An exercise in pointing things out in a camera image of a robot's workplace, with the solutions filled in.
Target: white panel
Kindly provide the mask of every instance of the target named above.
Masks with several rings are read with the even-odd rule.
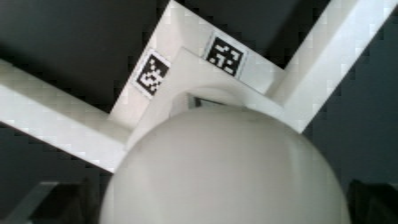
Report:
[[[190,10],[174,1],[171,1],[142,53],[140,62],[131,72],[131,77],[110,113],[112,120],[126,128],[135,128],[140,116],[149,105],[149,99],[131,85],[142,59],[146,58],[149,50],[155,49],[171,63],[174,62],[176,54],[181,47],[187,48],[187,50],[197,55],[197,57],[203,57],[213,35],[219,35],[224,39],[227,39],[233,46],[243,49],[243,51],[247,52],[240,75],[236,76],[242,82],[261,93],[267,93],[274,81],[283,79],[283,69],[238,43],[238,41],[201,19],[201,17],[190,12]]]

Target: dark background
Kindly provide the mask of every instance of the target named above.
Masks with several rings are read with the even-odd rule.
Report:
[[[167,0],[0,0],[0,58],[110,111]],[[329,1],[179,1],[284,67]],[[373,39],[306,136],[346,190],[354,178],[398,183],[398,13]],[[43,180],[110,174],[0,126],[0,219]]]

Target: white beam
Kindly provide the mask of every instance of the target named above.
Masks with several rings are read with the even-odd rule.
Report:
[[[357,61],[398,0],[332,0],[270,94],[302,132]]]
[[[2,61],[0,122],[114,172],[128,130],[103,111]]]

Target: white structure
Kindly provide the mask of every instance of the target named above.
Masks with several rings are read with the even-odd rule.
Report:
[[[306,140],[293,133],[293,130],[300,133],[309,124],[396,4],[398,0],[330,1],[286,70],[283,70],[217,30],[211,24],[203,21],[185,7],[171,1],[142,54],[142,58],[149,58],[147,52],[153,50],[162,55],[162,60],[171,62],[167,76],[158,76],[155,81],[156,85],[162,83],[162,88],[155,98],[149,99],[133,85],[139,71],[146,66],[146,61],[140,61],[110,116],[23,71],[12,68],[7,63],[0,64],[0,121],[110,172],[115,172],[126,157],[112,181],[112,188],[121,189],[123,195],[117,195],[117,192],[112,193],[110,188],[103,210],[105,223],[130,222],[124,220],[130,217],[130,211],[126,210],[128,207],[121,207],[123,205],[137,209],[133,212],[140,212],[140,214],[131,213],[137,223],[187,223],[187,221],[190,223],[242,223],[247,221],[254,223],[265,223],[267,221],[293,223],[297,220],[295,223],[307,224],[348,223],[336,178],[318,152],[311,144],[302,143]],[[217,37],[224,39],[236,52],[242,53],[242,64],[235,76],[238,80],[226,75],[227,69],[222,71],[201,59],[210,54],[210,45]],[[167,149],[171,149],[167,152],[171,152],[171,159],[176,159],[181,164],[167,164],[163,159],[162,161],[156,160],[158,156],[169,158],[167,155],[162,154],[162,150],[151,150],[151,144],[142,140],[149,133],[144,139],[153,138],[156,144],[165,144],[165,141],[155,137],[169,136],[163,133],[167,131],[162,132],[162,127],[176,124],[178,127],[172,126],[171,130],[181,128],[181,120],[190,119],[190,116],[194,116],[194,120],[204,119],[204,117],[211,119],[211,116],[201,117],[203,115],[197,115],[199,117],[195,117],[195,112],[183,113],[183,111],[188,111],[188,94],[261,112],[263,115],[254,112],[242,112],[242,116],[254,116],[254,120],[242,118],[240,115],[231,117],[231,125],[240,121],[247,125],[242,133],[251,132],[254,128],[254,124],[249,125],[247,122],[259,121],[261,123],[272,117],[275,121],[263,122],[258,130],[263,131],[263,135],[267,133],[270,136],[281,134],[275,138],[265,137],[258,141],[261,145],[251,145],[251,135],[242,134],[245,138],[240,139],[236,130],[231,130],[231,144],[227,139],[222,140],[224,133],[220,133],[220,136],[213,133],[219,138],[215,140],[222,141],[211,147],[220,147],[222,154],[206,152],[206,147],[203,151],[201,148],[195,148],[199,151],[192,152],[192,156],[203,155],[203,158],[210,159],[203,160],[197,167],[192,167],[195,163],[183,163],[181,156],[190,155],[183,154],[179,148],[171,148],[179,146],[178,142],[167,146]],[[215,111],[213,116],[219,117],[220,113],[226,113],[224,109]],[[224,123],[217,122],[219,120],[213,122],[215,125],[227,125],[224,121],[220,121]],[[268,130],[267,125],[270,127],[277,126],[274,131]],[[279,145],[283,144],[283,136],[290,139],[288,142],[293,145]],[[240,147],[249,149],[247,157],[242,154],[243,151],[236,151],[240,141]],[[267,150],[258,157],[256,149],[261,148],[259,146],[265,146]],[[231,147],[235,150],[231,154],[222,147]],[[265,161],[252,164],[249,160],[231,164],[226,162],[226,166],[219,167],[213,163],[217,158],[224,160],[231,156],[231,159],[238,159],[238,155],[242,158],[252,158],[254,160],[265,158]],[[270,158],[275,156],[277,163],[268,161],[267,155]],[[210,176],[208,183],[206,181],[197,183],[194,176],[187,176],[187,173],[199,172],[199,176],[211,175],[210,168],[219,173]],[[259,174],[265,174],[263,178],[267,179],[252,178],[254,176],[259,177]],[[242,183],[242,192],[229,191],[229,186],[236,186],[238,183]],[[197,188],[197,184],[204,184],[203,188],[213,184],[215,189],[206,188],[203,190]],[[124,191],[124,186],[133,187],[133,190]],[[314,203],[311,211],[299,206],[300,203],[309,201]],[[322,209],[330,209],[330,213],[322,213]]]

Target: white dome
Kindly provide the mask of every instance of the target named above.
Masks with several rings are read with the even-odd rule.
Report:
[[[160,124],[117,169],[101,223],[348,223],[329,164],[275,119],[219,106]]]

